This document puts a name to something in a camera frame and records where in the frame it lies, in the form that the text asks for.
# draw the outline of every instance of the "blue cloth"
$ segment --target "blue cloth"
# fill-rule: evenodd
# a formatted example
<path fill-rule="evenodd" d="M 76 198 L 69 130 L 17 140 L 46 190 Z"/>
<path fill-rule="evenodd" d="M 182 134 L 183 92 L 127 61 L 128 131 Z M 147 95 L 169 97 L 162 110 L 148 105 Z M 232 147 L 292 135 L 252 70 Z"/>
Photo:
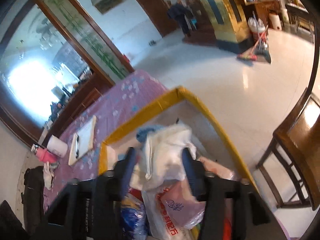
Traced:
<path fill-rule="evenodd" d="M 145 127 L 141 127 L 139 128 L 136 138 L 138 140 L 138 142 L 145 144 L 146 140 L 147 140 L 147 135 L 150 132 L 156 132 L 159 131 L 163 128 L 164 126 L 159 125 L 159 124 L 154 124 L 154 125 L 148 125 Z"/>

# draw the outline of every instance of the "person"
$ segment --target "person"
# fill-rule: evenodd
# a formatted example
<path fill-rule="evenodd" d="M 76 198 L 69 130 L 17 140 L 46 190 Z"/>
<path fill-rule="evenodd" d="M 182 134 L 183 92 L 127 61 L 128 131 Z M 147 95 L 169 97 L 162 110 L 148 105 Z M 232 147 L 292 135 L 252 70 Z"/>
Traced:
<path fill-rule="evenodd" d="M 185 18 L 186 15 L 192 15 L 192 12 L 188 8 L 185 8 L 182 4 L 176 3 L 169 8 L 167 14 L 170 19 L 174 19 L 178 22 L 183 33 L 187 37 L 191 36 L 189 26 Z"/>

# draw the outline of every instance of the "white glove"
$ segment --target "white glove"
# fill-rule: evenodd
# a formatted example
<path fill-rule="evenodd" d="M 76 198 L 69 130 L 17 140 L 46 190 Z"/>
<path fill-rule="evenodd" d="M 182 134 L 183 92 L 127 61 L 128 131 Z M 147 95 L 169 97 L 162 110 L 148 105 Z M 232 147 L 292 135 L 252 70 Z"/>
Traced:
<path fill-rule="evenodd" d="M 44 186 L 50 190 L 51 189 L 51 182 L 52 177 L 54 177 L 53 171 L 50 171 L 50 163 L 46 162 L 43 166 L 43 179 L 44 179 Z"/>

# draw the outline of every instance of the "pink bottle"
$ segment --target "pink bottle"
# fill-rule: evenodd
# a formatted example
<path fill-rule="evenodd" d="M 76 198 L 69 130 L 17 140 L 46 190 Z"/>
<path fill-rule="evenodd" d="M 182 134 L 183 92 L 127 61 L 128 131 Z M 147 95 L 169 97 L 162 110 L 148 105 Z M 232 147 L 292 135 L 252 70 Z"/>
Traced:
<path fill-rule="evenodd" d="M 58 161 L 57 157 L 53 155 L 51 152 L 49 152 L 48 149 L 42 149 L 38 145 L 33 145 L 31 151 L 37 156 L 37 158 L 41 162 L 56 163 Z"/>

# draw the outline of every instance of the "dark pants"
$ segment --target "dark pants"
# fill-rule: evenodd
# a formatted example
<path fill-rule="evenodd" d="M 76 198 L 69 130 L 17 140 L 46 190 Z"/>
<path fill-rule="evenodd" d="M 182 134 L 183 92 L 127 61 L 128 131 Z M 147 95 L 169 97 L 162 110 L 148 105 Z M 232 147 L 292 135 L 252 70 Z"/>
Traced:
<path fill-rule="evenodd" d="M 174 19 L 179 23 L 184 34 L 190 33 L 190 30 L 184 15 L 177 15 Z"/>

